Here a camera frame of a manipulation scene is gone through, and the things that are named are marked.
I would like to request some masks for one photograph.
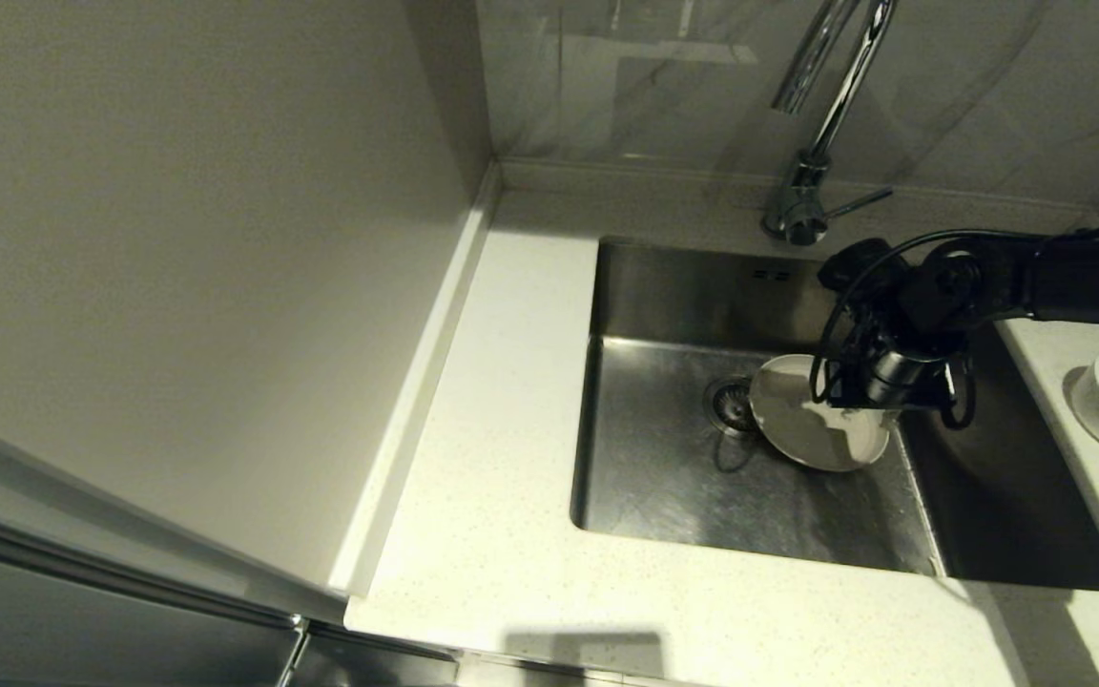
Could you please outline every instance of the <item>stainless steel sink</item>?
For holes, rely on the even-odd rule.
[[[1099,589],[1099,531],[1008,350],[973,336],[978,415],[904,413],[851,474],[790,462],[741,406],[773,356],[813,352],[821,263],[606,241],[571,518],[585,530],[744,552]]]

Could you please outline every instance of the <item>white plate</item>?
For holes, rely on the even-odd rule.
[[[848,473],[874,464],[889,445],[882,410],[831,409],[808,390],[812,356],[779,356],[748,388],[757,425],[786,457],[817,469]]]

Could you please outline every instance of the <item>sink drain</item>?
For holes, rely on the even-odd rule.
[[[706,388],[707,419],[729,436],[746,436],[757,431],[754,410],[748,407],[747,377],[717,379]]]

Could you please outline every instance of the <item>faucet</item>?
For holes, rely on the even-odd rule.
[[[842,27],[846,25],[856,4],[858,0],[824,0],[812,19],[812,25],[808,26],[808,34],[799,43],[773,108],[790,114],[799,111],[817,75],[821,73],[829,52],[837,41],[837,34],[842,33]],[[811,246],[823,237],[832,219],[893,195],[893,189],[887,187],[829,212],[821,207],[821,182],[829,171],[830,145],[833,145],[837,130],[846,119],[859,84],[867,76],[872,58],[876,57],[880,43],[885,42],[895,4],[893,0],[872,0],[867,19],[864,20],[864,33],[851,54],[850,66],[846,67],[846,76],[842,79],[834,103],[829,107],[829,113],[813,136],[811,147],[802,148],[795,156],[763,217],[763,229],[775,237],[798,246]]]

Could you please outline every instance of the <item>marble backsplash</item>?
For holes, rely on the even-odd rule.
[[[820,0],[477,0],[500,156],[777,175],[799,117],[769,101]],[[845,129],[842,181],[1099,208],[1099,0],[899,3]]]

